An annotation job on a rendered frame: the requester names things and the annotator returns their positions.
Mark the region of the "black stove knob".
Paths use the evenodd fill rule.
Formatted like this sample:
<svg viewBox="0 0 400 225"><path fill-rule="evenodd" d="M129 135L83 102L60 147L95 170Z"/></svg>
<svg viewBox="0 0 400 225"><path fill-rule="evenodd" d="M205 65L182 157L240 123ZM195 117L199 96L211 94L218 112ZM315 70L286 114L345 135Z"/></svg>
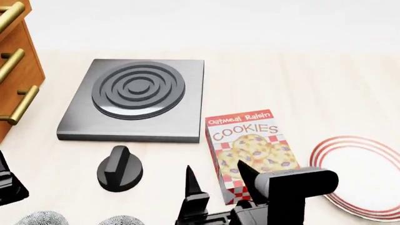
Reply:
<svg viewBox="0 0 400 225"><path fill-rule="evenodd" d="M97 168L97 181L103 189L113 193L132 189L142 177L142 162L126 146L114 146L109 157Z"/></svg>

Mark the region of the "grey square stove burner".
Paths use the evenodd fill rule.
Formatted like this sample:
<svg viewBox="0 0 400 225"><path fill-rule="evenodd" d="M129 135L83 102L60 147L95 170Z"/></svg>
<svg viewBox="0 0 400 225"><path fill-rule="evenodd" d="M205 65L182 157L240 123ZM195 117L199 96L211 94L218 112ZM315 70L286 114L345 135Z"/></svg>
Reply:
<svg viewBox="0 0 400 225"><path fill-rule="evenodd" d="M94 59L59 140L198 143L204 61Z"/></svg>

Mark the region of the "oatmeal raisin cookies box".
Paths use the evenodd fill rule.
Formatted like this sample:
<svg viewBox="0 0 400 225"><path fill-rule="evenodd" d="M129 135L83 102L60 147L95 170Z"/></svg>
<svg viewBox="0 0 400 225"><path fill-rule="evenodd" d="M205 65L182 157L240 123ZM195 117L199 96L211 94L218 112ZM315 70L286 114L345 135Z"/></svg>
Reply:
<svg viewBox="0 0 400 225"><path fill-rule="evenodd" d="M216 176L227 205L251 198L237 167L238 161L260 173L299 168L268 109L207 117L205 125Z"/></svg>

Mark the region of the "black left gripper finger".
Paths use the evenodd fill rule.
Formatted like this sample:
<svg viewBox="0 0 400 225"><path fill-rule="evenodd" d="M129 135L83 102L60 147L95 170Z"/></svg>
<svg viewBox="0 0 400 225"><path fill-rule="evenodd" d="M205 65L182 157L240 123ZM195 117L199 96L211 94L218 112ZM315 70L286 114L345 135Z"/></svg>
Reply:
<svg viewBox="0 0 400 225"><path fill-rule="evenodd" d="M7 165L2 151L0 151L0 175L10 175L10 169Z"/></svg>

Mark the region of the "wooden drawer cabinet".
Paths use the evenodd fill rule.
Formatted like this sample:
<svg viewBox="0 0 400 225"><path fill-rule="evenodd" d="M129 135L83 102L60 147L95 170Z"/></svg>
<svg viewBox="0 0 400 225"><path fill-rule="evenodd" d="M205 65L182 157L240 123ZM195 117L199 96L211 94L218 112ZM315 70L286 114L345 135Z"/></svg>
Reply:
<svg viewBox="0 0 400 225"><path fill-rule="evenodd" d="M25 22L26 16L31 12L30 1L0 0L0 6L11 6L17 1L25 5L25 10L0 34L0 54L13 53L21 48L24 50L25 56L0 84L0 116L10 115L24 97L17 95L18 89L27 90L31 86L40 87L45 80L44 71ZM0 67L5 61L5 59L0 58ZM0 143L12 127L6 121L0 121Z"/></svg>

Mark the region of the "grey patterned bowl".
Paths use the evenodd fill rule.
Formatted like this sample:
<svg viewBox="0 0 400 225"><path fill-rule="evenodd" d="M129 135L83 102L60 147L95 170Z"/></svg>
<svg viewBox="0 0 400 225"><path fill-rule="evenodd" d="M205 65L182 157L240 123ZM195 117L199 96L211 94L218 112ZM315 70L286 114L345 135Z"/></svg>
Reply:
<svg viewBox="0 0 400 225"><path fill-rule="evenodd" d="M119 215L101 221L98 225L145 225L136 217Z"/></svg>
<svg viewBox="0 0 400 225"><path fill-rule="evenodd" d="M69 225L66 218L55 211L36 211L20 219L15 225Z"/></svg>

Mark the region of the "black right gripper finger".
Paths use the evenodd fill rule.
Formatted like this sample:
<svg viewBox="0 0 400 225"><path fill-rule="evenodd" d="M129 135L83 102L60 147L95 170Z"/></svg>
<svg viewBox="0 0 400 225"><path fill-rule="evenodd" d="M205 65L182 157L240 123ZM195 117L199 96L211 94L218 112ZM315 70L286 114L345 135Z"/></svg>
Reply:
<svg viewBox="0 0 400 225"><path fill-rule="evenodd" d="M250 194L252 201L255 204L267 204L268 199L263 196L255 186L255 180L256 177L260 174L257 172L255 169L253 169L251 166L243 162L242 160L239 160L237 162L237 168L239 169L240 175L242 177L242 180L244 181L244 184L247 187L248 193Z"/></svg>
<svg viewBox="0 0 400 225"><path fill-rule="evenodd" d="M185 198L178 215L179 219L198 218L208 215L209 194L203 192L190 166L186 168Z"/></svg>

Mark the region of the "white plate with red rings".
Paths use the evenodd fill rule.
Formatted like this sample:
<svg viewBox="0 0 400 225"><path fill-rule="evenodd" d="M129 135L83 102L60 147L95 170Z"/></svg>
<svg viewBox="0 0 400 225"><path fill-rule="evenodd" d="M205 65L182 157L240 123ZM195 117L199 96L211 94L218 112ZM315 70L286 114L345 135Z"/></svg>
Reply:
<svg viewBox="0 0 400 225"><path fill-rule="evenodd" d="M337 189L325 197L357 217L400 221L400 152L358 136L336 136L320 142L309 165L334 171Z"/></svg>

